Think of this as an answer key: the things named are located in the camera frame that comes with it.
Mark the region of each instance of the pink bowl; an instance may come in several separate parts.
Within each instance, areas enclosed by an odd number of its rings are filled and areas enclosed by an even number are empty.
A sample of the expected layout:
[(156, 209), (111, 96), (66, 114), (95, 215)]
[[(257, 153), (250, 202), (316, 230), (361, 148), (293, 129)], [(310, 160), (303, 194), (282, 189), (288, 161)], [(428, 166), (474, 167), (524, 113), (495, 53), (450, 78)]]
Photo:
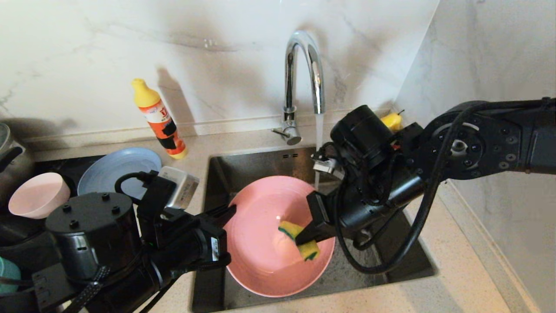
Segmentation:
[(46, 218), (70, 198), (70, 189), (60, 174), (44, 173), (21, 185), (8, 203), (12, 214), (28, 218)]
[(239, 284), (261, 296), (285, 297), (319, 279), (332, 258), (334, 239), (319, 242), (320, 256), (305, 262), (278, 230), (281, 220), (309, 224), (306, 196), (313, 191), (297, 178), (271, 176), (249, 184), (232, 200), (237, 212), (224, 229), (232, 256), (228, 270)]

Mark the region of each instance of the white bowl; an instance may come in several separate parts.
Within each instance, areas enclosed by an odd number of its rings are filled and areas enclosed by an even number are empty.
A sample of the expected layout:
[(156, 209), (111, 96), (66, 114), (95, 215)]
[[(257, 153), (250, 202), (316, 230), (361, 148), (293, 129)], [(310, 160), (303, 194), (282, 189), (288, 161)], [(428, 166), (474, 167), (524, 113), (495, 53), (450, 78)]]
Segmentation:
[(10, 198), (12, 214), (28, 218), (46, 218), (70, 198), (70, 189), (60, 174), (44, 173), (21, 185)]

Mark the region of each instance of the backsplash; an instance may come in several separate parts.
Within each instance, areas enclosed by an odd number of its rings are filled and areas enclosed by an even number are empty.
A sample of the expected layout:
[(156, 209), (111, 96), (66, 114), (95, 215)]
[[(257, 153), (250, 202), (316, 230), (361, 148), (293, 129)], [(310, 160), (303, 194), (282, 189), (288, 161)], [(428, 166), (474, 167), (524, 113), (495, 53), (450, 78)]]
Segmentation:
[[(141, 77), (188, 135), (277, 126), (285, 47), (297, 29), (319, 45), (327, 115), (362, 104), (388, 109), (437, 4), (2, 1), (0, 119), (31, 142), (151, 138), (133, 104), (130, 82)], [(309, 72), (298, 61), (299, 112), (310, 114)]]
[[(555, 97), (554, 12), (553, 0), (441, 0), (396, 109), (424, 127), (461, 102)], [(453, 182), (540, 310), (554, 312), (556, 177), (506, 172)]]

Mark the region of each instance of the blue plate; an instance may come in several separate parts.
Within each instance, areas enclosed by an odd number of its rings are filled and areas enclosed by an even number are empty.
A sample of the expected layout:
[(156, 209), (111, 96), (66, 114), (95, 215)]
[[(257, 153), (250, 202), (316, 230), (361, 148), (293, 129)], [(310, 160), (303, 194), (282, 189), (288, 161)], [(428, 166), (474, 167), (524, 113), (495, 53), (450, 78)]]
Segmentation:
[[(114, 184), (118, 178), (128, 173), (150, 172), (160, 170), (162, 162), (154, 151), (145, 148), (127, 148), (107, 154), (85, 171), (77, 194), (90, 192), (115, 192)], [(122, 183), (122, 190), (137, 199), (143, 198), (147, 189), (136, 178), (130, 178)]]

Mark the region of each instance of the sink basin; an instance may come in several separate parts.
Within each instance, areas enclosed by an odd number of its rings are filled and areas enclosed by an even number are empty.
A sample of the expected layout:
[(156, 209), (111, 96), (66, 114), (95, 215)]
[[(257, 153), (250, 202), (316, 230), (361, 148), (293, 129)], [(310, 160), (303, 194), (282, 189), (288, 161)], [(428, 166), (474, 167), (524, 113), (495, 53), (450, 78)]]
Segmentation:
[[(310, 158), (314, 151), (315, 147), (306, 147), (211, 157), (208, 161), (203, 209), (227, 204), (243, 187), (267, 176), (292, 176), (314, 184), (315, 173)], [(320, 192), (326, 194), (338, 185), (338, 180), (321, 174)], [(409, 228), (409, 222), (403, 214), (400, 214), (391, 222), (376, 245), (366, 251), (352, 248), (351, 252), (367, 266), (378, 265), (383, 258), (392, 257), (403, 242)], [(346, 241), (347, 245), (352, 247), (351, 241)], [(237, 283), (225, 268), (197, 272), (191, 310), (202, 313), (270, 304), (422, 278), (432, 276), (434, 273), (435, 268), (419, 242), (414, 244), (400, 266), (385, 275), (364, 275), (357, 272), (344, 257), (340, 245), (336, 243), (332, 260), (322, 276), (306, 290), (289, 297), (268, 298), (253, 294)]]

